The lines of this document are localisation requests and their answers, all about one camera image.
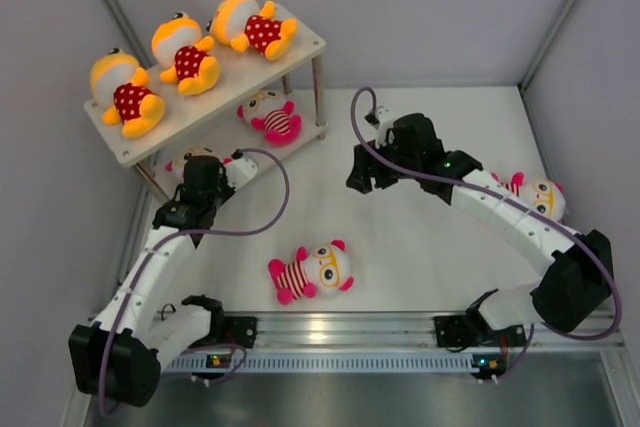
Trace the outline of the pink striped plush corner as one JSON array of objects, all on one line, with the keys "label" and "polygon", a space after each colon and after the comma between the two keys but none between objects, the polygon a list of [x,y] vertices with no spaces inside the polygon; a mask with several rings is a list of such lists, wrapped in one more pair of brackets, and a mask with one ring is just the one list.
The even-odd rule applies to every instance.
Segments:
[{"label": "pink striped plush corner", "polygon": [[288,145],[302,131],[303,121],[295,112],[295,103],[276,91],[256,92],[238,106],[236,113],[254,130],[262,132],[272,146]]}]

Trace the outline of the yellow plush toy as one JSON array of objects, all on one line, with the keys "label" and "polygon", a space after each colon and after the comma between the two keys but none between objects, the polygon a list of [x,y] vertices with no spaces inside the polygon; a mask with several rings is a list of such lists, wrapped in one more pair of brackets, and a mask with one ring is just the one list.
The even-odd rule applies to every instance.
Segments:
[{"label": "yellow plush toy", "polygon": [[281,58],[290,48],[298,32],[295,18],[276,18],[277,6],[268,0],[224,0],[207,24],[207,32],[215,40],[239,53],[249,48],[269,61]]},{"label": "yellow plush toy", "polygon": [[220,77],[220,64],[211,54],[214,38],[204,35],[200,25],[185,12],[177,12],[162,23],[151,40],[159,68],[159,79],[173,84],[183,96],[212,89]]}]

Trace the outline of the yellow plush red dotted shirt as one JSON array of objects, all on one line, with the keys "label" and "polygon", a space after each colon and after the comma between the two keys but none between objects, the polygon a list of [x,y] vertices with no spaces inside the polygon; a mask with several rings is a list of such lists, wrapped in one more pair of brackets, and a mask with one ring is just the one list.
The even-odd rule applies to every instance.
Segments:
[{"label": "yellow plush red dotted shirt", "polygon": [[102,120],[109,126],[120,125],[124,138],[142,137],[165,115],[165,101],[148,87],[149,82],[147,70],[119,48],[99,58],[91,68],[90,88],[103,109]]}]

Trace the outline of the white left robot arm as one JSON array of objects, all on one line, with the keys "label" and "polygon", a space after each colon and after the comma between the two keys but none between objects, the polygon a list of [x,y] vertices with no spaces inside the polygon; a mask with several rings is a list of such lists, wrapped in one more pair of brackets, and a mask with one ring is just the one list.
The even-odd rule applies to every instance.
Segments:
[{"label": "white left robot arm", "polygon": [[240,162],[194,156],[174,197],[156,212],[145,245],[123,285],[89,326],[69,340],[76,386],[103,400],[142,407],[166,367],[194,343],[219,344],[226,333],[219,301],[191,295],[164,324],[154,321],[166,291],[196,251],[217,209],[234,195]]}]

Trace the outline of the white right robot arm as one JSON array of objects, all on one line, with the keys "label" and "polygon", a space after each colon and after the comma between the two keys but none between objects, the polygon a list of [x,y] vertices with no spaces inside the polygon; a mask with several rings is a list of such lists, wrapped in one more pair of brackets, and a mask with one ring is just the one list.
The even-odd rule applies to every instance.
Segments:
[{"label": "white right robot arm", "polygon": [[355,146],[349,188],[366,194],[413,179],[423,191],[491,229],[540,277],[530,285],[490,290],[474,301],[466,329],[475,342],[491,343],[503,329],[531,323],[570,337],[613,296],[611,244],[602,233],[580,234],[537,213],[478,160],[446,150],[421,113],[395,118],[378,108],[365,119],[377,136]]}]

